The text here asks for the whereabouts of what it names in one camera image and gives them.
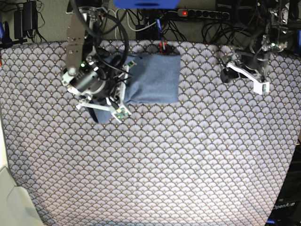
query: folded fabric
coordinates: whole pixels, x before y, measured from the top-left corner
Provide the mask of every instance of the folded fabric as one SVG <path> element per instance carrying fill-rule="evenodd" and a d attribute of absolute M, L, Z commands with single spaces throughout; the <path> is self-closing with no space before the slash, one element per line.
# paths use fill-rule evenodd
<path fill-rule="evenodd" d="M 129 56 L 126 64 L 134 60 L 127 82 L 126 104 L 171 104 L 178 102 L 181 56 L 136 55 Z M 110 112 L 94 110 L 98 123 L 107 123 Z"/>

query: power strip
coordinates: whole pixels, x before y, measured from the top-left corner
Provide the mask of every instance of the power strip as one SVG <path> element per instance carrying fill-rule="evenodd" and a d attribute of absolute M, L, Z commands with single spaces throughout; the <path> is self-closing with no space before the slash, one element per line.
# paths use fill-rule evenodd
<path fill-rule="evenodd" d="M 187 17 L 187 18 L 204 18 L 204 19 L 212 19 L 212 20 L 230 20 L 230 13 L 227 12 L 218 12 L 218 11 L 210 11 L 210 10 L 200 10 L 200 9 L 187 9 L 180 8 L 177 10 L 179 17 Z"/>

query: patterned tablecloth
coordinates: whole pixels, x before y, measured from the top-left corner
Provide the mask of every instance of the patterned tablecloth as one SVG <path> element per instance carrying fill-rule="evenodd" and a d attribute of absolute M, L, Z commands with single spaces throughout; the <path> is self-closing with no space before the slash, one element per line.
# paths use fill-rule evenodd
<path fill-rule="evenodd" d="M 271 92 L 260 96 L 248 80 L 221 82 L 230 47 L 169 44 L 182 56 L 179 102 L 130 106 L 131 117 L 106 125 L 61 85 L 65 42 L 1 52 L 9 167 L 46 225 L 265 224 L 301 129 L 300 59 L 273 56 Z"/>

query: white plastic part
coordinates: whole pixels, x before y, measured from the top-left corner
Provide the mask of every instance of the white plastic part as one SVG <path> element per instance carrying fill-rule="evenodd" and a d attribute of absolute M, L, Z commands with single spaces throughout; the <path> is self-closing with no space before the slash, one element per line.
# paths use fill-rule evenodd
<path fill-rule="evenodd" d="M 231 68 L 232 70 L 234 70 L 234 71 L 236 71 L 238 73 L 243 74 L 248 79 L 250 79 L 251 81 L 253 81 L 253 91 L 255 93 L 258 93 L 259 95 L 262 95 L 263 93 L 269 93 L 269 81 L 266 81 L 266 82 L 260 82 L 260 81 L 258 81 L 255 77 L 253 77 L 252 74 L 250 74 L 245 69 L 242 69 L 242 68 L 236 66 L 233 62 L 229 62 L 227 64 L 227 67 Z"/>

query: blue cloth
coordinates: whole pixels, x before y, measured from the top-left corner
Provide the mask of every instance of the blue cloth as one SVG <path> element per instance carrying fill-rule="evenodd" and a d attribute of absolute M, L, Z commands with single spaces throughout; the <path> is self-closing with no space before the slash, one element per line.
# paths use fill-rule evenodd
<path fill-rule="evenodd" d="M 171 104 L 178 102 L 181 56 L 137 55 L 129 56 L 126 64 L 134 60 L 127 82 L 126 104 Z M 110 112 L 94 110 L 98 123 L 107 123 Z"/>

